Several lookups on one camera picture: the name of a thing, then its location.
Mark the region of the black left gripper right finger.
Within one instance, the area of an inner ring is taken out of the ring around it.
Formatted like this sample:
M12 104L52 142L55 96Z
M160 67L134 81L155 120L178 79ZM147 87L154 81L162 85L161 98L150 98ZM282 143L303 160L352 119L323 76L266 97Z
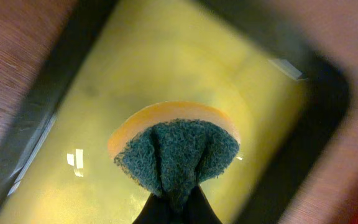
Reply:
M186 224L222 224L199 185L193 188L188 197L183 209L183 220Z

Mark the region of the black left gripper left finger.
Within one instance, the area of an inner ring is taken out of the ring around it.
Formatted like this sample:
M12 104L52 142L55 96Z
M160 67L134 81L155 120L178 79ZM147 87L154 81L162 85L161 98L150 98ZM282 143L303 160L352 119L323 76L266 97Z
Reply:
M172 214L169 201L150 194L133 224L171 224L171 222Z

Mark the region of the yellow green scrub sponge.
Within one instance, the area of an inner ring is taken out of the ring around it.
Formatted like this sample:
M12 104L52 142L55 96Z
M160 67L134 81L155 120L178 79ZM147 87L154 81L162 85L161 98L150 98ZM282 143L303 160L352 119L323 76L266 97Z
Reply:
M187 101L147 106L112 133L114 163L141 187L182 206L201 182L221 175L241 138L222 111Z

